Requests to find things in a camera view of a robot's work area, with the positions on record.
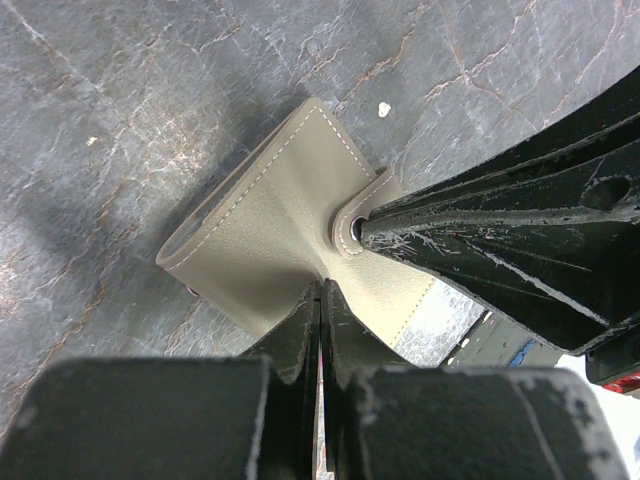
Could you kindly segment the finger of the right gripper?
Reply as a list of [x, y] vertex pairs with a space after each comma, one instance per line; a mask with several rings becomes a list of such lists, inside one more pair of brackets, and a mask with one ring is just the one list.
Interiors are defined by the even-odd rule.
[[367, 250], [564, 352], [639, 322], [639, 75], [453, 178], [376, 208]]

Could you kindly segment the grey card holder wallet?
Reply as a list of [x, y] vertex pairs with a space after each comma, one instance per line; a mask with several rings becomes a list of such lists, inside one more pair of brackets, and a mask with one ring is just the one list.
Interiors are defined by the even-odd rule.
[[156, 262], [254, 336], [272, 330], [313, 281], [338, 283], [351, 311], [395, 345], [431, 275], [365, 250], [356, 223], [398, 199], [330, 109], [295, 109], [182, 222]]

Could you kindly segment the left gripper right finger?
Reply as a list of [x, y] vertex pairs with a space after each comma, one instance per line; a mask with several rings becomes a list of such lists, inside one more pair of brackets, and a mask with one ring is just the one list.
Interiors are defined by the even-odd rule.
[[326, 463], [339, 479], [624, 479], [589, 387], [557, 368], [419, 368], [323, 284]]

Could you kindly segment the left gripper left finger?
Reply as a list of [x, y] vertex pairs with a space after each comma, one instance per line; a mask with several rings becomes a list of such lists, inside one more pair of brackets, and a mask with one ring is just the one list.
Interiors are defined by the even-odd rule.
[[235, 357], [77, 358], [29, 389], [5, 479], [312, 479], [320, 286]]

